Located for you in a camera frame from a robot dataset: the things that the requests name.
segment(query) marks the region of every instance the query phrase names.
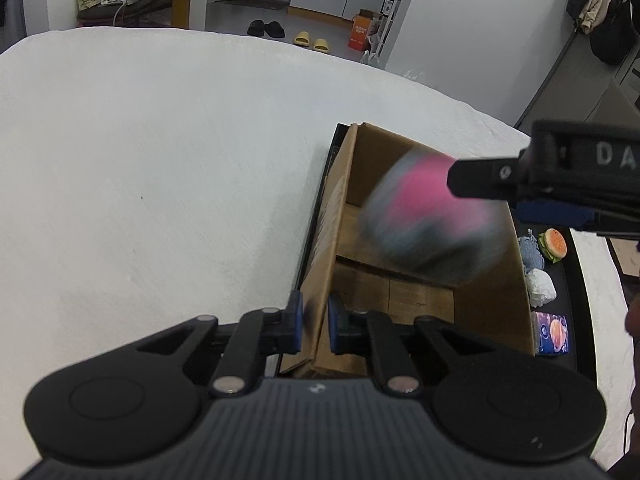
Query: cable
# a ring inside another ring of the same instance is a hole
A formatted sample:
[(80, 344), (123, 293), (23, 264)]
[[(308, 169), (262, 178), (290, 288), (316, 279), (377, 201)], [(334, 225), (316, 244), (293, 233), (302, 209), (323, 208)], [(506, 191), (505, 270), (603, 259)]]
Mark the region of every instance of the cable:
[[(118, 13), (124, 9), (124, 7), (127, 5), (127, 2), (129, 0), (124, 0), (122, 5), (118, 7), (118, 10), (116, 10), (116, 13), (113, 15), (113, 25), (112, 27), (116, 26), (116, 18), (118, 17)], [(124, 11), (122, 12), (122, 25), (124, 25)]]
[(626, 455), (626, 431), (628, 429), (628, 424), (629, 424), (629, 417), (631, 416), (631, 414), (634, 412), (634, 410), (630, 410), (627, 414), (626, 414), (626, 419), (625, 419), (625, 438), (622, 441), (622, 456)]

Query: cardboard box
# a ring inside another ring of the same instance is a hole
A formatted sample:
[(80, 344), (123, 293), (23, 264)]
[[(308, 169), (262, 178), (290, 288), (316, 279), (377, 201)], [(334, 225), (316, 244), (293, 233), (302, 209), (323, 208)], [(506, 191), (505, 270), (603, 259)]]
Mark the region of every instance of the cardboard box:
[(352, 124), (324, 182), (314, 244), (300, 290), (305, 301), (302, 351), (284, 356), (280, 370), (302, 376), (364, 376), (364, 359), (336, 356), (329, 348), (326, 302), (340, 293), (351, 310), (381, 310), (411, 324), (424, 314), (511, 348), (534, 354), (529, 301), (517, 238), (507, 205), (511, 238), (504, 258), (455, 290), (426, 285), (387, 264), (361, 240), (357, 216), (385, 173), (416, 142), (371, 124)]
[(366, 49), (367, 36), (374, 20), (379, 20), (382, 14), (373, 10), (360, 9), (360, 12), (353, 19), (349, 47), (364, 52)]

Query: white plastic bag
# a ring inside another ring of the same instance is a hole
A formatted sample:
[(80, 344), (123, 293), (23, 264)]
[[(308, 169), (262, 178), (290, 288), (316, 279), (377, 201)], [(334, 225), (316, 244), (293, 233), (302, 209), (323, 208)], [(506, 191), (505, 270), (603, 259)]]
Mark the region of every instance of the white plastic bag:
[(402, 77), (420, 83), (421, 85), (429, 86), (427, 85), (427, 73), (424, 70), (412, 68), (402, 74)]
[(533, 308), (543, 306), (556, 298), (554, 282), (544, 270), (532, 269), (524, 277), (529, 291), (529, 303)]
[(365, 51), (363, 56), (360, 58), (360, 62), (374, 68), (380, 68), (380, 58), (378, 57), (378, 54), (370, 52), (369, 50)]

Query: white tablecloth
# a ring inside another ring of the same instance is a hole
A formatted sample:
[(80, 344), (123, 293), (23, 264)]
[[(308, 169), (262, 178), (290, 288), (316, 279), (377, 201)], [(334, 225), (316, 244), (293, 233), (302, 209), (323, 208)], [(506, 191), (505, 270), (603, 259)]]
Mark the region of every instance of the white tablecloth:
[[(0, 56), (0, 478), (37, 459), (22, 421), (51, 371), (203, 312), (283, 306), (335, 125), (368, 121), (452, 156), (527, 137), (398, 76), (261, 38), (91, 28)], [(609, 421), (632, 384), (606, 244), (575, 240)]]

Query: pink and gray object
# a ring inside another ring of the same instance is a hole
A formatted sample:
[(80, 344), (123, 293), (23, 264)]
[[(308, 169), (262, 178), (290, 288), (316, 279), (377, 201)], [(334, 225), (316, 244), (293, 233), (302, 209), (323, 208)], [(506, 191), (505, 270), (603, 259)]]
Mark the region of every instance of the pink and gray object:
[(383, 256), (428, 282), (455, 286), (505, 250), (499, 204), (457, 198), (447, 187), (454, 159), (413, 150), (373, 190), (360, 227)]

